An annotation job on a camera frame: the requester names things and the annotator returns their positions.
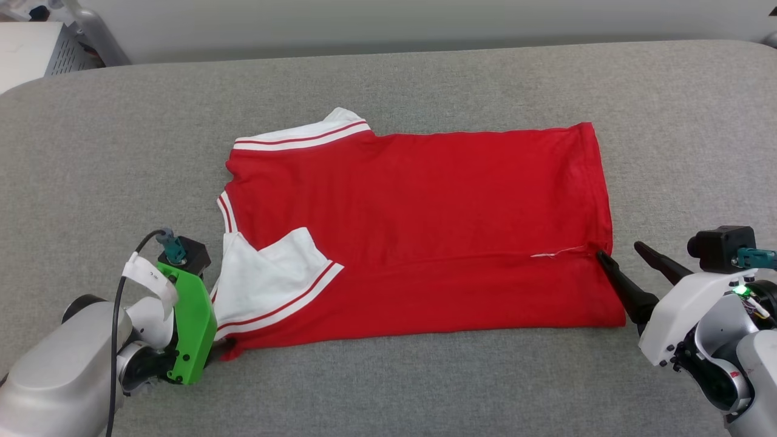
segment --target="red fabric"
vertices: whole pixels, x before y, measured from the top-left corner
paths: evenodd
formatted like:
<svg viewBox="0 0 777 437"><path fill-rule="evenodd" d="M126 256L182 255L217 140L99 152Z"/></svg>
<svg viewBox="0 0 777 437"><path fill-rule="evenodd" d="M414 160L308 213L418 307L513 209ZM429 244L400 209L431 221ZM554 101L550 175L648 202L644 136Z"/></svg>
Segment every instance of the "red fabric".
<svg viewBox="0 0 777 437"><path fill-rule="evenodd" d="M226 187L255 249L307 227L344 269L246 348L515 327L619 327L598 266L612 225L591 124L234 149Z"/></svg>

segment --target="gray fabric surface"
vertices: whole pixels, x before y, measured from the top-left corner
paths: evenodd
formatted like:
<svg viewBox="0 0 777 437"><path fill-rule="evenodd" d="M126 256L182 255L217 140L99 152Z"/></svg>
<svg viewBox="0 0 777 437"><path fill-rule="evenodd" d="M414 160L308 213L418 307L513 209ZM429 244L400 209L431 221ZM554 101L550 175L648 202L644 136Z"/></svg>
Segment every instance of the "gray fabric surface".
<svg viewBox="0 0 777 437"><path fill-rule="evenodd" d="M688 266L687 238L720 224L777 246L775 72L771 48L682 41L141 65L25 84L0 96L0 369L76 296L112 299L156 226L208 245L211 287L232 140L337 106L379 134L593 121L615 257L663 294L633 241ZM725 435L690 377L651 367L636 342L628 326L252 351L196 386L127 400L114 435Z"/></svg>

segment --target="green led light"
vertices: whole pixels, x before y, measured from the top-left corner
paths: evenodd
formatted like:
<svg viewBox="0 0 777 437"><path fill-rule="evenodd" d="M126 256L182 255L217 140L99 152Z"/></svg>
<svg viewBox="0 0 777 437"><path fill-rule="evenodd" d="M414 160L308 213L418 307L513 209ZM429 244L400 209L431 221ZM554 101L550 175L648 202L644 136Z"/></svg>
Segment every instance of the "green led light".
<svg viewBox="0 0 777 437"><path fill-rule="evenodd" d="M738 295L749 295L750 290L747 289L744 285L738 285L733 288L733 292L737 293Z"/></svg>

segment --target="red stripe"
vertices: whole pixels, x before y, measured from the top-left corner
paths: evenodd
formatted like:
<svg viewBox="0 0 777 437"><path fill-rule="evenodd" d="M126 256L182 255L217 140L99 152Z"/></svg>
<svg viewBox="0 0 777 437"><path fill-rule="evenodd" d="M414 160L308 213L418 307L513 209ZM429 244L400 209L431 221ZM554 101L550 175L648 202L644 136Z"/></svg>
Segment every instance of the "red stripe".
<svg viewBox="0 0 777 437"><path fill-rule="evenodd" d="M229 229L229 232L232 232L232 218L229 217L229 208L227 208L227 204L222 196L218 196L218 201L221 202L221 206L224 207L224 215L227 216L227 229Z"/></svg>
<svg viewBox="0 0 777 437"><path fill-rule="evenodd" d="M319 281L321 281L321 278L323 278L323 277L324 277L324 275L326 274L326 272L327 272L327 271L329 271L329 269L330 269L330 268L332 268L332 266L333 266L333 265L335 265L334 261L332 261L331 263L329 263L329 265L326 267L326 269L324 270L324 272L323 272L323 273L321 273L321 274L320 274L320 275L317 277L317 279L315 280L315 282L313 282L313 285L311 285L311 286L310 286L310 288L308 288L308 290L307 290L307 291L305 291L305 292L304 292L304 293L302 293L301 295L297 296L296 298L294 298L293 300L291 300L291 302L287 303L286 305L283 305L282 307L280 307L280 308L278 308L278 309L276 309L276 310L274 310L274 311L272 311L272 312L270 312L270 313L267 313L267 314L265 314L265 315L263 315L263 316L259 316L259 317L255 318L255 319L251 319L251 320L243 320L243 321L240 321L240 322L230 322L230 323L224 323L223 325L221 325L220 327L218 327L218 329L217 329L216 331L222 330L222 329L224 329L224 328L226 328L226 327L231 327L231 326L238 326L238 325L245 325L245 324L248 324L248 323L254 323L254 322L258 321L258 320L262 320L262 319L265 319L265 318L267 318L267 317L269 317L269 316L272 316L273 314L277 314L279 311L281 311L281 310L283 310L283 309L285 309L285 308L289 307L291 304L293 304L294 302L297 302L299 299L302 299L302 298L303 298L303 297L305 297L305 296L306 296L308 293L310 293L310 291L311 291L311 290L313 290L313 289L315 288L315 286L316 286L316 285L319 283Z"/></svg>
<svg viewBox="0 0 777 437"><path fill-rule="evenodd" d="M280 141L275 141L275 142L263 142L263 141L254 141L254 140L241 140L241 141L237 141L237 142L235 142L235 144L264 144L264 145L274 145L274 144L283 144L283 143L285 143L285 142L300 142L300 141L310 141L310 140L317 140L317 139L319 139L319 138L324 138L324 137L326 137L327 135L336 134L337 132L340 132L340 131L345 131L346 129L352 128L353 126L358 126L359 124L367 124L367 121L364 121L364 120L362 120L362 121L357 121L356 123L349 124L349 125L347 125L347 126L345 126L345 127L342 127L342 128L340 128L340 129L335 129L334 131L331 131L331 132L326 132L326 133L324 133L324 134L321 134L321 135L318 135L318 136L315 136L315 137L307 137L307 138L293 138L293 139L290 139L290 140L280 140Z"/></svg>

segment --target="white tape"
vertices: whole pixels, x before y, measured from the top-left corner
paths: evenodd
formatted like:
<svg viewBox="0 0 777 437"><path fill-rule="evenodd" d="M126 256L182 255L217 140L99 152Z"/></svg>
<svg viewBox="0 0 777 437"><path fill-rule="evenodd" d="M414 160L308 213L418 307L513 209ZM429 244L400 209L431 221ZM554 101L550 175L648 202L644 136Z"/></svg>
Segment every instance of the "white tape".
<svg viewBox="0 0 777 437"><path fill-rule="evenodd" d="M165 313L164 320L170 317L172 308L178 303L178 291L175 285L168 281L159 269L154 267L154 264L139 256L138 252L133 252L130 260L124 265L124 271L121 275L143 285L159 296L159 300L162 301L162 310Z"/></svg>

